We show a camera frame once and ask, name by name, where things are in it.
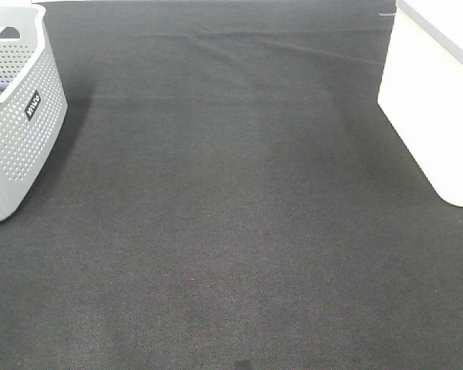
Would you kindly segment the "black fabric table mat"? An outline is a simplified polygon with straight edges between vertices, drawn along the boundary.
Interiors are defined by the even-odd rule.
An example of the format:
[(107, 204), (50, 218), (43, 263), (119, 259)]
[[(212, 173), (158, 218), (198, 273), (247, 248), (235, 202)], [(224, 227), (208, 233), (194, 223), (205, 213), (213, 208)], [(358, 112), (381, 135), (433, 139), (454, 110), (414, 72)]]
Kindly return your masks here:
[(48, 3), (0, 369), (463, 369), (463, 208), (377, 105), (394, 9)]

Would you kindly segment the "white plastic basket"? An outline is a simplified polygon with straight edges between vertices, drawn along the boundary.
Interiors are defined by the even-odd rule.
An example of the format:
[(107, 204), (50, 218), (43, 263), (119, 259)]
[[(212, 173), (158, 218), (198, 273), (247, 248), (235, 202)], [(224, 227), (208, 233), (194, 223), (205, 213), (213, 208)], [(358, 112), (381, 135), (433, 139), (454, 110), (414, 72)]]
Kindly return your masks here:
[(398, 1), (377, 102), (444, 201), (463, 207), (463, 1)]

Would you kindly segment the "grey perforated plastic basket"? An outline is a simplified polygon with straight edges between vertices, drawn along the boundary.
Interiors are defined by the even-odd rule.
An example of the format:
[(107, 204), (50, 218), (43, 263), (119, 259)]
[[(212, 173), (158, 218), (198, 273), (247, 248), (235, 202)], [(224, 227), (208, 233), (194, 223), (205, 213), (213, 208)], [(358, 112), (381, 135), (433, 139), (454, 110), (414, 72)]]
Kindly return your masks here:
[(46, 31), (43, 6), (0, 1), (0, 222), (24, 200), (62, 128), (68, 104)]

